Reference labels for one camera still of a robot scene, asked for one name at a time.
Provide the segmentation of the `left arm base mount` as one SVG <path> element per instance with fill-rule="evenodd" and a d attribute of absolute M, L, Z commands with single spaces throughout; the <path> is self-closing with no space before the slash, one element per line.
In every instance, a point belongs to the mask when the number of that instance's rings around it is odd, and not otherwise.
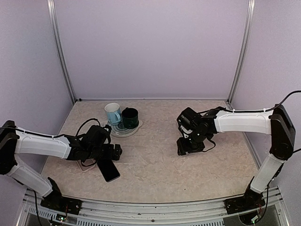
<path fill-rule="evenodd" d="M 82 201 L 79 199 L 68 198 L 64 196 L 49 195 L 46 198 L 42 198 L 40 205 L 51 210 L 56 210 L 67 214 L 79 215 Z"/>

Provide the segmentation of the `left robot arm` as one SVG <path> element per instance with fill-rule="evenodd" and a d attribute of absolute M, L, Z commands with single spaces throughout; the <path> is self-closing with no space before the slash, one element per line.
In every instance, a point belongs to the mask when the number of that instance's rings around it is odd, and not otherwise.
<path fill-rule="evenodd" d="M 107 182 L 120 176 L 113 162 L 120 159 L 122 148 L 111 143 L 109 125 L 92 125 L 87 132 L 74 136 L 26 131 L 14 121 L 6 121 L 0 128 L 0 173 L 39 193 L 59 210 L 66 205 L 66 199 L 56 182 L 28 166 L 18 157 L 20 154 L 52 156 L 67 161 L 94 160 Z"/>

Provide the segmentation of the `white phone case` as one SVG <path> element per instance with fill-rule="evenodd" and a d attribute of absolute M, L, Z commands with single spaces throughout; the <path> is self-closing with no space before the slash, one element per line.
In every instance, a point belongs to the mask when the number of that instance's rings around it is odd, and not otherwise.
<path fill-rule="evenodd" d="M 120 173 L 112 160 L 99 160 L 97 166 L 107 183 L 120 177 Z"/>

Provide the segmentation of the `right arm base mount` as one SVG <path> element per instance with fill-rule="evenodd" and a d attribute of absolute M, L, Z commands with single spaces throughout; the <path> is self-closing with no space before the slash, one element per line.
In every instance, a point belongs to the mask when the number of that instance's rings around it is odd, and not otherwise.
<path fill-rule="evenodd" d="M 227 214 L 239 213 L 247 210 L 256 209 L 265 205 L 265 200 L 262 196 L 240 196 L 226 199 L 224 201 Z"/>

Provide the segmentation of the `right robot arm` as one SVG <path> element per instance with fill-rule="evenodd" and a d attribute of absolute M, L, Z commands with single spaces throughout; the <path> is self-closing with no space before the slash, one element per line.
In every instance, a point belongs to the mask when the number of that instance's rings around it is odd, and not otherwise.
<path fill-rule="evenodd" d="M 259 201 L 258 194 L 268 187 L 284 163 L 294 154 L 296 130 L 282 104 L 269 109 L 242 111 L 218 106 L 196 112 L 187 107 L 176 121 L 182 135 L 176 142 L 178 155 L 207 152 L 204 142 L 215 145 L 213 137 L 219 133 L 241 132 L 270 139 L 270 146 L 264 146 L 267 150 L 266 158 L 250 181 L 249 192 L 240 199 L 245 209 L 252 208 Z"/>

